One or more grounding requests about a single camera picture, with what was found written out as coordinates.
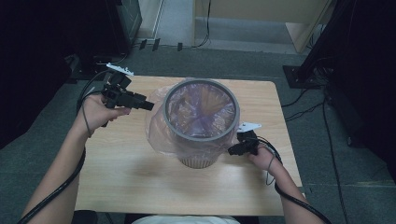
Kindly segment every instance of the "gray floor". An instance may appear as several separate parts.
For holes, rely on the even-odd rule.
[[[165,8],[166,4],[175,2],[177,0],[167,0]],[[160,25],[158,35],[161,35],[162,27]],[[304,55],[283,49],[280,52],[211,48],[177,51],[172,47],[160,47],[152,51],[146,47],[142,50],[134,48],[120,65],[128,66],[138,76],[273,81],[283,105],[294,100],[300,90],[289,88],[282,65],[300,65],[304,58]],[[76,100],[85,83],[64,84],[31,129],[0,150],[0,223],[15,223],[18,220],[71,125]],[[321,90],[309,91],[298,104],[283,109],[284,117],[322,100]],[[347,134],[336,111],[328,105],[324,109],[330,125],[335,163],[349,223],[396,223],[396,187],[385,163],[367,148],[348,147]],[[308,201],[332,223],[346,223],[322,109],[317,108],[312,113],[287,122],[287,125]],[[123,214],[111,216],[115,223],[122,223]],[[99,223],[109,223],[103,213],[99,214],[99,218]],[[261,222],[284,223],[284,220],[283,217],[261,217]]]

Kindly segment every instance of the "table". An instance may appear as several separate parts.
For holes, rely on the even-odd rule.
[[[208,3],[194,0],[193,26],[196,17],[207,16]],[[302,52],[315,28],[330,18],[334,4],[332,0],[213,0],[210,18],[285,22],[294,47]]]
[[[181,77],[133,77],[130,91],[149,96]],[[268,81],[215,79],[227,86],[241,108],[241,122],[262,124],[256,134],[278,150],[297,186],[301,186],[276,86]],[[222,154],[205,169],[191,169],[178,159],[157,153],[145,134],[146,111],[98,129],[87,143],[76,209],[97,212],[282,216],[274,185],[247,156]]]

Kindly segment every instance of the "person's right hand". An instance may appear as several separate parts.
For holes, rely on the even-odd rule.
[[[259,144],[257,146],[258,148],[258,154],[257,156],[250,154],[248,158],[253,161],[253,163],[258,166],[260,169],[268,171],[270,174],[280,165],[283,166],[280,161],[274,157],[273,153],[266,148],[264,144]]]

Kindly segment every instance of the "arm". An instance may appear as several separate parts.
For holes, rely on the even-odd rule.
[[[267,170],[268,166],[273,158],[273,154],[265,148],[264,145],[259,144],[259,153],[257,156],[249,155],[251,161],[253,161],[262,170]],[[273,159],[271,167],[267,170],[271,176],[276,180],[277,185],[285,193],[290,196],[308,203],[304,195],[298,190],[294,181],[291,179],[289,172],[276,158]],[[290,202],[283,197],[280,198],[283,207],[283,213],[285,215],[286,223],[322,223],[321,219],[302,208],[301,206]]]
[[[129,114],[129,108],[107,109],[102,103],[103,96],[90,96],[84,102],[84,109],[91,133],[109,120]],[[23,216],[56,190],[76,169],[89,132],[81,110],[68,132],[55,160],[41,180],[35,193],[23,212]],[[58,197],[43,208],[29,223],[71,223],[75,210],[78,178]]]

